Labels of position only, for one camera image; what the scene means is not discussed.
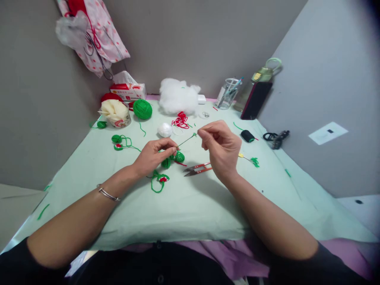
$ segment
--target thread snips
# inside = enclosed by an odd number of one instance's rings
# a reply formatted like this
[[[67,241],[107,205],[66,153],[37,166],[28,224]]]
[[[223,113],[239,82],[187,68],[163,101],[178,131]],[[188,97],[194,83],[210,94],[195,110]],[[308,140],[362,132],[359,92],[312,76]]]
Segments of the thread snips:
[[[209,167],[207,168],[206,165],[210,164],[210,162],[207,162],[207,163],[204,163],[204,164],[200,164],[200,165],[196,165],[196,166],[192,166],[192,167],[189,167],[189,168],[186,168],[185,170],[183,170],[182,172],[189,172],[188,174],[186,174],[185,176],[192,176],[192,175],[195,175],[195,174],[199,174],[199,173],[202,173],[202,172],[205,172],[205,171],[208,171],[208,170],[211,170],[212,167]],[[201,170],[196,170],[197,168],[199,167],[203,167],[203,169]]]

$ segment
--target silver bracelet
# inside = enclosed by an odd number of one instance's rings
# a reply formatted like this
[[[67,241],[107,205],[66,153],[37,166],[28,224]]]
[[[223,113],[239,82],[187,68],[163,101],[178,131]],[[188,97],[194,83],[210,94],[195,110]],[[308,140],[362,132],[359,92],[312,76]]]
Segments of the silver bracelet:
[[[118,197],[114,197],[114,196],[108,194],[108,193],[107,193],[102,187],[100,187],[99,192],[100,192],[101,194],[103,194],[104,196],[110,198],[111,200],[114,200],[115,202],[119,202],[119,201],[121,201],[121,199],[119,199]]]

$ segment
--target red and white box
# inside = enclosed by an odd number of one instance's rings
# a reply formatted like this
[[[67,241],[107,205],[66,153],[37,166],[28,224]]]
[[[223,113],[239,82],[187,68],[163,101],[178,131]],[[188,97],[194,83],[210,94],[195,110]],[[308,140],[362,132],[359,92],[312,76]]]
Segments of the red and white box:
[[[145,84],[114,84],[110,87],[110,91],[119,95],[123,101],[146,99]]]

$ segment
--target electrical outlet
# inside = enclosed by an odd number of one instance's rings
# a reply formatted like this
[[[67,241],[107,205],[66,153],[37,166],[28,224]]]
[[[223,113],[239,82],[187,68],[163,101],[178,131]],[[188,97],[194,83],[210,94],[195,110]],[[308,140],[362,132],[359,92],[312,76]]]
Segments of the electrical outlet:
[[[331,141],[332,139],[340,137],[345,133],[348,133],[345,128],[339,126],[337,123],[331,122],[315,131],[314,133],[310,134],[309,138],[315,141],[317,145],[321,145],[328,141]]]

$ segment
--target person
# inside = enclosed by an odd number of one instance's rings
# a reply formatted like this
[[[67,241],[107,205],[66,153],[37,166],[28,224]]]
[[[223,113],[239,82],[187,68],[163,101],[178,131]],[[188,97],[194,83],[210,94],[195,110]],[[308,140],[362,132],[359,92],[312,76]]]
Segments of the person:
[[[270,284],[360,284],[366,280],[265,198],[237,170],[241,139],[224,121],[198,130],[218,179],[240,204],[255,234],[271,252]],[[72,276],[70,263],[100,234],[122,197],[167,157],[176,155],[170,138],[150,141],[136,161],[63,210],[30,237],[0,255],[3,284],[233,284],[213,260],[189,248],[158,241],[143,253],[98,251]]]

